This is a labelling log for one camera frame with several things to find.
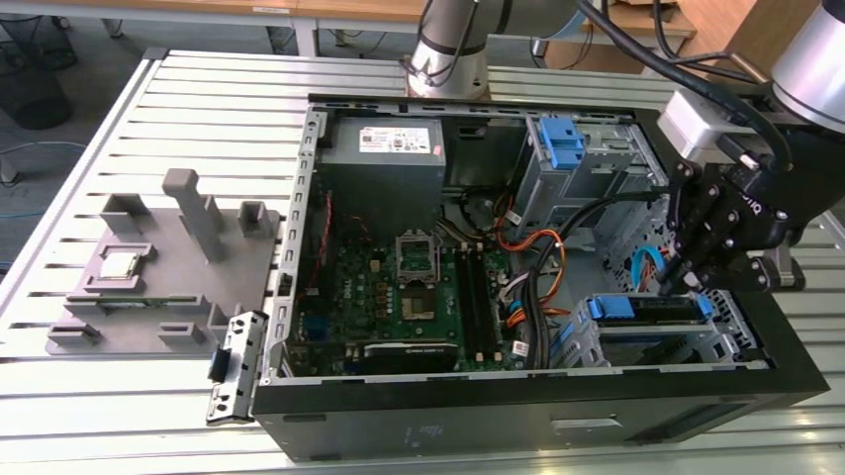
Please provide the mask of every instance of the wastebasket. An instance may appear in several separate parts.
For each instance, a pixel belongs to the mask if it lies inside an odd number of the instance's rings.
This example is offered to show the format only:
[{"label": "wastebasket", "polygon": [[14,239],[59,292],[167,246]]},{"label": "wastebasket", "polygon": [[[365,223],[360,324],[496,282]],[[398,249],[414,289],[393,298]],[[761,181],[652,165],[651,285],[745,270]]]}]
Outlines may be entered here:
[{"label": "wastebasket", "polygon": [[0,14],[0,25],[27,56],[51,71],[77,64],[77,53],[61,22],[45,15]]},{"label": "wastebasket", "polygon": [[0,109],[34,131],[58,126],[73,113],[57,76],[15,42],[0,42]]}]

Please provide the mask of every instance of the metal latch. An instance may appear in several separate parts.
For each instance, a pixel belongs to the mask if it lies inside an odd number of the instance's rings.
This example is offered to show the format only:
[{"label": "metal latch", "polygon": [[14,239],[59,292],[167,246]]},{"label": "metal latch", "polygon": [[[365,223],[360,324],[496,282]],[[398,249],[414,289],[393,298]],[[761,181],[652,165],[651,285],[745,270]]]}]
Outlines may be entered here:
[{"label": "metal latch", "polygon": [[214,352],[209,379],[214,381],[206,424],[249,424],[253,386],[259,367],[262,340],[270,317],[249,312],[229,321],[223,345]]}]

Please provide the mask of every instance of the blue tab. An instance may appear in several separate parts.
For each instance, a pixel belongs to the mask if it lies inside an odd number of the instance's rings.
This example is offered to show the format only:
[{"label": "blue tab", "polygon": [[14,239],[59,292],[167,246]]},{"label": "blue tab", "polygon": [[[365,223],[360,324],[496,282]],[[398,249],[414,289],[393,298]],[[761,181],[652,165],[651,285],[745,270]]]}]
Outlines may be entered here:
[{"label": "blue tab", "polygon": [[584,135],[578,132],[572,119],[541,118],[541,138],[552,154],[552,166],[556,170],[572,170],[584,158]]},{"label": "blue tab", "polygon": [[591,309],[591,317],[593,317],[593,320],[600,320],[605,317],[605,313],[603,312],[603,307],[599,305],[599,302],[588,300],[587,306]]},{"label": "blue tab", "polygon": [[708,299],[703,294],[697,294],[696,303],[699,304],[699,310],[701,310],[701,314],[704,314],[704,318],[707,320],[711,320],[713,318],[713,314],[716,313],[713,310],[713,304],[711,303],[711,299]]},{"label": "blue tab", "polygon": [[564,331],[557,335],[557,338],[554,339],[554,344],[552,345],[552,348],[549,349],[549,354],[552,356],[554,356],[557,351],[564,347],[564,342],[566,341],[566,339],[569,338],[569,336],[572,335],[574,331],[576,331],[574,325],[569,324],[566,328],[564,329]]},{"label": "blue tab", "polygon": [[604,295],[596,297],[599,306],[605,314],[605,319],[632,319],[635,317],[635,307],[628,297]]}]

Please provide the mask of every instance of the gray floor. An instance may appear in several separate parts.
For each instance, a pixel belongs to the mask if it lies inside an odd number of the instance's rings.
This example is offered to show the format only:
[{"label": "gray floor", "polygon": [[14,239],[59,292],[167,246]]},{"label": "gray floor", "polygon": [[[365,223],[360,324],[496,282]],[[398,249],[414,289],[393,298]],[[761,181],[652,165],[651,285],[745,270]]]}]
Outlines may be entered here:
[{"label": "gray floor", "polygon": [[[113,40],[95,19],[71,19],[69,36],[79,56],[79,63],[59,73],[62,87],[75,110],[73,119],[62,126],[42,132],[21,129],[0,113],[0,150],[21,143],[69,141],[87,143],[109,113],[123,85],[145,50],[149,47],[227,52],[271,53],[267,31],[262,27],[194,25],[130,21],[123,25],[125,37]],[[287,29],[274,31],[279,48],[291,37]],[[388,34],[378,49],[380,33],[362,33],[349,39],[349,47],[337,47],[330,32],[321,34],[321,51],[336,57],[398,59],[414,50],[416,38],[406,34]],[[297,41],[287,42],[287,54],[297,54]],[[492,40],[489,59],[496,65],[534,67],[529,41]],[[79,157],[71,146],[34,146],[4,155],[23,173],[14,188],[0,187],[2,215],[34,213],[50,205]],[[0,279],[3,269],[15,257],[39,222],[39,217],[0,218]]]}]

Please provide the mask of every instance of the aluminum extrusion table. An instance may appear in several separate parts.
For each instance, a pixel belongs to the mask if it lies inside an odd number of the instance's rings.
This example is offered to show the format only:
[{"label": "aluminum extrusion table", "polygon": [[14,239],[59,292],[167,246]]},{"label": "aluminum extrusion table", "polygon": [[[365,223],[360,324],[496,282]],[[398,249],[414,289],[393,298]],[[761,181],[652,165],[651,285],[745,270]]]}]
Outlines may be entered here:
[{"label": "aluminum extrusion table", "polygon": [[[162,178],[169,168],[190,167],[202,176],[201,193],[213,193],[221,208],[262,199],[286,213],[306,94],[401,96],[402,74],[394,63],[373,60],[171,51],[165,60],[142,61],[0,286],[0,473],[301,468],[258,425],[205,426],[205,358],[51,357],[46,335],[105,229],[98,213],[109,193],[141,193],[150,206],[175,207]],[[639,76],[505,67],[492,68],[490,78],[493,99],[522,103],[659,109],[675,88]],[[835,247],[845,240],[828,230],[841,227],[825,216],[795,252],[809,291],[779,301],[829,393],[677,445],[345,467],[356,473],[845,473],[845,253]],[[322,464],[316,471],[337,469]]]}]

